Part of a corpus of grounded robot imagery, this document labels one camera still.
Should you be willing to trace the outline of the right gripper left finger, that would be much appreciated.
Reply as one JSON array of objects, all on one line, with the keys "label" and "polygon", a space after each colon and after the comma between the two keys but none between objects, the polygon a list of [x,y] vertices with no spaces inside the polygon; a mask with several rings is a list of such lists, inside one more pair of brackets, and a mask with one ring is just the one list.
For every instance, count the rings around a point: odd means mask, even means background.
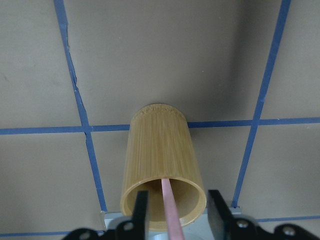
[{"label": "right gripper left finger", "polygon": [[137,192],[131,220],[134,226],[134,236],[137,237],[137,240],[147,240],[150,224],[149,191]]}]

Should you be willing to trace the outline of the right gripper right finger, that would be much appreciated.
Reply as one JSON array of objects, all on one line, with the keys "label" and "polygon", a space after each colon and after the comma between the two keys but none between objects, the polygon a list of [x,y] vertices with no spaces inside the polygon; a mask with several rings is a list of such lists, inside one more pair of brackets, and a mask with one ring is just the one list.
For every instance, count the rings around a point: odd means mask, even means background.
[{"label": "right gripper right finger", "polygon": [[231,240],[234,217],[218,190],[208,190],[207,220],[215,240]]}]

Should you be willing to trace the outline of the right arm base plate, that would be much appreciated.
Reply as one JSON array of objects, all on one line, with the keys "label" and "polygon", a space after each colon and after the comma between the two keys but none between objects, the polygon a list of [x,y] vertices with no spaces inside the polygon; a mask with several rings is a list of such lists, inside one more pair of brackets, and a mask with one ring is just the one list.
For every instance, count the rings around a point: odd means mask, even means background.
[{"label": "right arm base plate", "polygon": [[[126,220],[127,217],[123,216],[121,212],[105,213],[103,216],[105,228],[108,229],[110,223],[120,218]],[[149,230],[148,240],[168,240],[167,223],[165,214],[162,214],[162,222],[152,222],[151,214],[149,214]],[[213,240],[214,236],[208,221],[208,211],[204,210],[196,220],[190,222],[188,225],[182,226],[182,231],[186,240]]]}]

